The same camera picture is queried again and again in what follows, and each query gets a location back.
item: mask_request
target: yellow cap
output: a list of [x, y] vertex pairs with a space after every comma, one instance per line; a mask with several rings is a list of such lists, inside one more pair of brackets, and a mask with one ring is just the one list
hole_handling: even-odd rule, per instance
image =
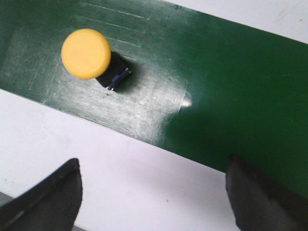
[[96, 30], [77, 30], [66, 38], [62, 46], [62, 62], [78, 78], [100, 76], [109, 66], [110, 60], [110, 44]]

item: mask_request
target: green conveyor belt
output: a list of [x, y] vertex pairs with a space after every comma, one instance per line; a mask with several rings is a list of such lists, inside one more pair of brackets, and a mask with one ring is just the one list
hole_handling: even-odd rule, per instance
[[[116, 92], [61, 62], [85, 27], [130, 62]], [[240, 154], [308, 198], [307, 44], [164, 1], [0, 0], [0, 88], [221, 171]]]

